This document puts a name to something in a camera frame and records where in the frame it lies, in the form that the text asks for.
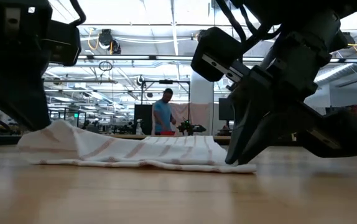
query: red container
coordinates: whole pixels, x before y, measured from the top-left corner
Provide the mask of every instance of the red container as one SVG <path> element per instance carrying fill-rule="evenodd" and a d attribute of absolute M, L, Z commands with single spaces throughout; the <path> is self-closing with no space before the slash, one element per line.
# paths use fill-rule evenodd
<path fill-rule="evenodd" d="M 164 136 L 173 136 L 175 134 L 175 131 L 161 131 L 160 135 Z"/>

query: monitor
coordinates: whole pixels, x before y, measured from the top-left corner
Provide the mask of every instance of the monitor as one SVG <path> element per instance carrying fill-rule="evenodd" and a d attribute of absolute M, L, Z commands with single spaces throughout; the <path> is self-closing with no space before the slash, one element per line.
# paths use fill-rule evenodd
<path fill-rule="evenodd" d="M 218 99 L 218 119 L 220 121 L 234 121 L 234 109 L 227 98 Z"/>

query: striped towel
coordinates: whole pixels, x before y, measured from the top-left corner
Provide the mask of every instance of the striped towel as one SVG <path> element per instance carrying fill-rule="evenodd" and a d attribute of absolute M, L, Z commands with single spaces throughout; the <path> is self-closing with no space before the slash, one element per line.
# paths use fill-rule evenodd
<path fill-rule="evenodd" d="M 225 164 L 227 152 L 212 136 L 119 139 L 76 128 L 65 121 L 23 135 L 18 148 L 31 164 L 98 167 L 154 166 L 168 170 L 250 173 L 254 164 Z"/>

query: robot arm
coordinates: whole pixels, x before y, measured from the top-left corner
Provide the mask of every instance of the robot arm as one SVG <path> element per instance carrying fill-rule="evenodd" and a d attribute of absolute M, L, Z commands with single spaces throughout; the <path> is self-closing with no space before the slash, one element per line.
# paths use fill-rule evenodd
<path fill-rule="evenodd" d="M 317 156 L 357 156 L 356 118 L 342 112 L 323 117 L 303 103 L 317 90 L 313 81 L 330 61 L 330 52 L 347 46 L 340 19 L 357 11 L 357 0 L 231 0 L 253 33 L 248 39 L 224 0 L 216 1 L 241 42 L 212 27 L 200 38 L 191 66 L 211 82 L 226 75 L 234 83 L 229 99 L 235 121 L 226 163 L 248 163 L 277 138 L 294 132 Z M 249 22 L 244 4 L 259 19 L 258 29 Z M 277 31 L 267 33 L 278 24 Z M 260 65 L 249 69 L 241 63 L 246 51 L 277 34 Z M 217 41 L 223 46 L 216 47 Z"/>
<path fill-rule="evenodd" d="M 48 0 L 0 0 L 0 110 L 31 131 L 50 124 L 42 75 L 49 62 L 76 64 L 81 51 L 78 25 L 52 21 Z"/>

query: workbench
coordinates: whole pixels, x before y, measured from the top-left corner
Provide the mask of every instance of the workbench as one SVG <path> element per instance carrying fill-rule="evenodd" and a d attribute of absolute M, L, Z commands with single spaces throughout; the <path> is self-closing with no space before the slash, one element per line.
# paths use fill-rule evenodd
<path fill-rule="evenodd" d="M 146 138 L 145 135 L 136 135 L 136 134 L 108 134 L 108 136 L 114 138 L 123 138 L 123 139 L 135 139 L 142 140 Z M 157 137 L 174 137 L 174 136 L 157 136 Z M 20 140 L 20 136 L 0 136 L 0 145 L 10 145 L 17 144 Z M 214 136 L 213 139 L 215 142 L 221 146 L 228 146 L 230 144 L 230 136 Z M 276 142 L 274 146 L 299 146 L 296 141 L 285 141 L 285 142 Z"/>
<path fill-rule="evenodd" d="M 357 223 L 357 157 L 271 147 L 255 174 L 32 166 L 0 146 L 0 223 Z"/>

